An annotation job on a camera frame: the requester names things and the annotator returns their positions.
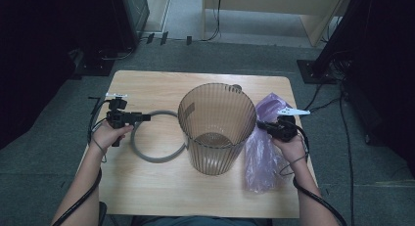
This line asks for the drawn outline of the transparent brown ribbed trash bin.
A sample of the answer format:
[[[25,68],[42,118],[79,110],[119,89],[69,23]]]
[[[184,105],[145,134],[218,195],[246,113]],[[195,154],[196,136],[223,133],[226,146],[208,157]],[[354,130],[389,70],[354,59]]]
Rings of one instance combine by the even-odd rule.
[[[194,168],[206,175],[227,172],[256,127],[252,100],[235,85],[207,83],[181,100],[178,122]]]

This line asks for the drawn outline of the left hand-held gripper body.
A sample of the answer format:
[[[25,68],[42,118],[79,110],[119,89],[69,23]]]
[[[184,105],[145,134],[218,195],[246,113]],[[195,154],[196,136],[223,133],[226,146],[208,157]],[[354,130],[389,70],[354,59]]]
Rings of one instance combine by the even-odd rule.
[[[106,120],[113,129],[119,129],[125,126],[125,124],[133,125],[134,115],[133,113],[126,113],[127,102],[124,100],[123,94],[108,94],[111,97],[109,100],[109,111],[106,115]]]

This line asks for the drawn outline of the blue-grey shirt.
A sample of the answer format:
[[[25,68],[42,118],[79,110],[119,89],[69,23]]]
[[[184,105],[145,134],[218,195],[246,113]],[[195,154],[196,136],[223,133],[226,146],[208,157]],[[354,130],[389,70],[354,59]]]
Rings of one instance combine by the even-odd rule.
[[[209,216],[134,216],[131,226],[273,226],[271,219]]]

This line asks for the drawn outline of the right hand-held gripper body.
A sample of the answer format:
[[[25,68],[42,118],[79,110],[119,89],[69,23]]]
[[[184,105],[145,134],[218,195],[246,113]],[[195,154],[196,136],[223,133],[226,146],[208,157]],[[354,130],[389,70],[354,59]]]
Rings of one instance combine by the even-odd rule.
[[[285,107],[277,112],[277,131],[275,139],[283,142],[290,142],[303,130],[296,124],[296,115],[310,115],[310,111],[298,110]]]

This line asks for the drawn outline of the black angled floor tape mark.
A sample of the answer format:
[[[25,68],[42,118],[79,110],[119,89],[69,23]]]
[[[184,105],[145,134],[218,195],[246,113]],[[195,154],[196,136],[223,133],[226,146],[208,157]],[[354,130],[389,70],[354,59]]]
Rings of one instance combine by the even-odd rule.
[[[100,97],[91,97],[91,96],[88,96],[88,100],[94,100],[95,101],[94,107],[93,107],[93,109],[92,109],[92,111],[90,113],[91,115],[93,115],[93,114],[95,114],[97,108],[99,107],[99,103],[101,101],[101,98]]]

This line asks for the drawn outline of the black metal stand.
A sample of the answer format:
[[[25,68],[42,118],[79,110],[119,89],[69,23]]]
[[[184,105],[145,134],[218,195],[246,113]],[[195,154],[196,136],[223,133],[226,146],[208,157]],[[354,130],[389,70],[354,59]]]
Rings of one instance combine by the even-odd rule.
[[[354,50],[346,35],[351,33],[353,19],[357,15],[359,6],[363,0],[349,0],[346,11],[334,30],[324,49],[315,61],[297,60],[297,64],[306,84],[332,83],[333,79],[328,75],[330,63],[338,57],[344,56]]]

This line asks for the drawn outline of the person's left hand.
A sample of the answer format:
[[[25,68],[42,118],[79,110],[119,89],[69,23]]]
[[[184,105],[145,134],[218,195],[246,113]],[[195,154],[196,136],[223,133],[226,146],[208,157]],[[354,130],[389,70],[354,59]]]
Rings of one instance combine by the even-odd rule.
[[[106,121],[103,121],[93,132],[91,144],[97,146],[104,153],[118,139],[122,139],[127,133],[133,130],[132,125],[121,128],[112,128]]]

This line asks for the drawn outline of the purple plastic trash bag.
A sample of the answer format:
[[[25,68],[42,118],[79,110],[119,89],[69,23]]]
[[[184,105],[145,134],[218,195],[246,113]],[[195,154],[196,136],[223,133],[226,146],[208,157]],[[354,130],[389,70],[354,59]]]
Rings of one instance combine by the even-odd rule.
[[[277,112],[288,106],[281,97],[270,93],[256,104],[257,119],[275,122]],[[245,189],[262,194],[284,186],[290,176],[280,171],[287,164],[271,136],[256,126],[245,147]]]

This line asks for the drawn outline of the beige wooden desk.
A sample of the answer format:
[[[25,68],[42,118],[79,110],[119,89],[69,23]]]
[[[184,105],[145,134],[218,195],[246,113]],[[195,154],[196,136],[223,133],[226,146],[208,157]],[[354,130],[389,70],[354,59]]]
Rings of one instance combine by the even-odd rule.
[[[206,9],[299,15],[310,44],[315,47],[336,14],[345,12],[347,0],[202,0],[202,31]]]

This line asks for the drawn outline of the black floor base plate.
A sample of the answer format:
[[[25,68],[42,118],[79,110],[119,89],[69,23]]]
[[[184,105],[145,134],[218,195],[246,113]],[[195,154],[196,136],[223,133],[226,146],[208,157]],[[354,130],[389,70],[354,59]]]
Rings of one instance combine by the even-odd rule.
[[[114,63],[114,61],[107,60],[88,60],[83,57],[76,66],[74,74],[80,76],[109,76]]]

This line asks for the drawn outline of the person's right hand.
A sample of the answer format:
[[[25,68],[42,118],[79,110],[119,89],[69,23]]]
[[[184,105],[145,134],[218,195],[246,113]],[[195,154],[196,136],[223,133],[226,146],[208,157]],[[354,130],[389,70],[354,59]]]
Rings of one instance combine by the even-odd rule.
[[[278,139],[273,140],[274,145],[281,150],[284,159],[289,163],[305,161],[305,150],[303,139],[300,135],[295,136],[289,142],[283,142]]]

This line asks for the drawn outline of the black cabinet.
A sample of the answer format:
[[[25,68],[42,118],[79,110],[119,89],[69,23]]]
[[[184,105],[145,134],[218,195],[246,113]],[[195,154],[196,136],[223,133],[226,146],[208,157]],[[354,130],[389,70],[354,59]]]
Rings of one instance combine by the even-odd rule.
[[[112,0],[120,46],[135,49],[150,15],[148,0]]]

